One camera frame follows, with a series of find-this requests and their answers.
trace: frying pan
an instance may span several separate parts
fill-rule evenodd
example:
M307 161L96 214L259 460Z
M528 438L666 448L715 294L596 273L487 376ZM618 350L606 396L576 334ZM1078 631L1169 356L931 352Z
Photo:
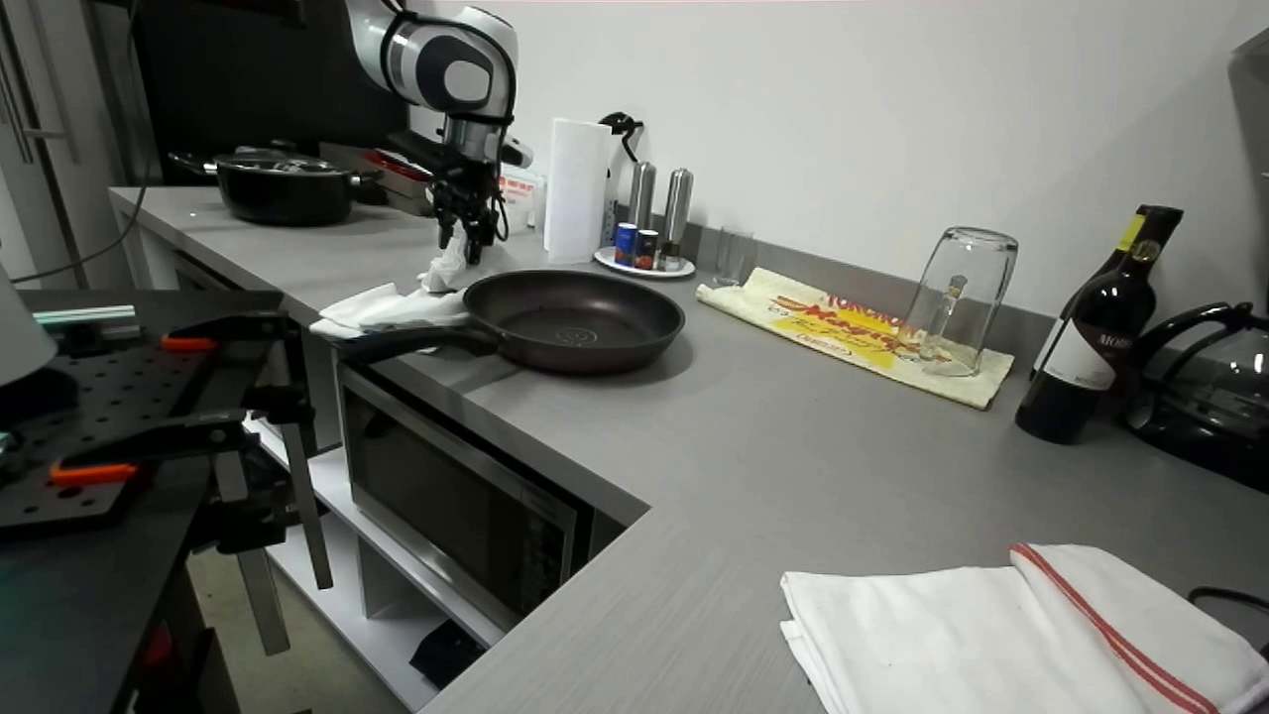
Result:
M462 326L368 334L347 359L421 346L493 350L539 374L626 374L654 359L682 330L682 309L633 282L569 271L495 273L462 294Z

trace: white cloth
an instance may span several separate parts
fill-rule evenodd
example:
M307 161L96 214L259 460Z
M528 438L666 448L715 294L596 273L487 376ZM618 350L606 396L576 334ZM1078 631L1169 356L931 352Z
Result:
M307 334L358 342L363 334L409 330L409 326L453 326L462 315L462 294L445 294L467 271L462 228L428 263L415 288L392 282L360 288L321 309Z
M1242 635L1097 546L781 587L781 631L830 714L1247 709L1269 695Z

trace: white wall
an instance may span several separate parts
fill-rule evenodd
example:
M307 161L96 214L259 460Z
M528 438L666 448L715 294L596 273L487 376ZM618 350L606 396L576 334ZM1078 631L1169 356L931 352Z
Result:
M1024 243L1015 305L1057 309L1143 196L1185 207L1163 311L1262 296L1230 50L1266 0L487 0L520 118L633 97L711 227L917 276L953 220Z

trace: kitchen counter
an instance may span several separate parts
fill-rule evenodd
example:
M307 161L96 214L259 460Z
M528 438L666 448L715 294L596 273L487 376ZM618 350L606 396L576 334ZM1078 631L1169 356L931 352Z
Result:
M141 227L239 286L281 288L301 321L434 249L428 220L363 207L329 228L240 227L214 189L150 189ZM539 236L512 236L483 271L539 263ZM682 300L687 334L643 374L392 364L428 403L629 523L428 709L814 714L777 625L781 569L997 567L1036 538L1097 542L1177 589L1269 593L1269 497L1109 425L1078 448L1042 445L1011 425L1024 376L976 411L715 311L695 282L659 288Z

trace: black pot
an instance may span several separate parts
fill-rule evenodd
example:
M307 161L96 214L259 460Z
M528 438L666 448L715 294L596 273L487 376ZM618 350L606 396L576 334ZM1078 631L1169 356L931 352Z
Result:
M334 227L346 220L351 207L347 169L281 150L219 158L219 187L240 220L261 227Z

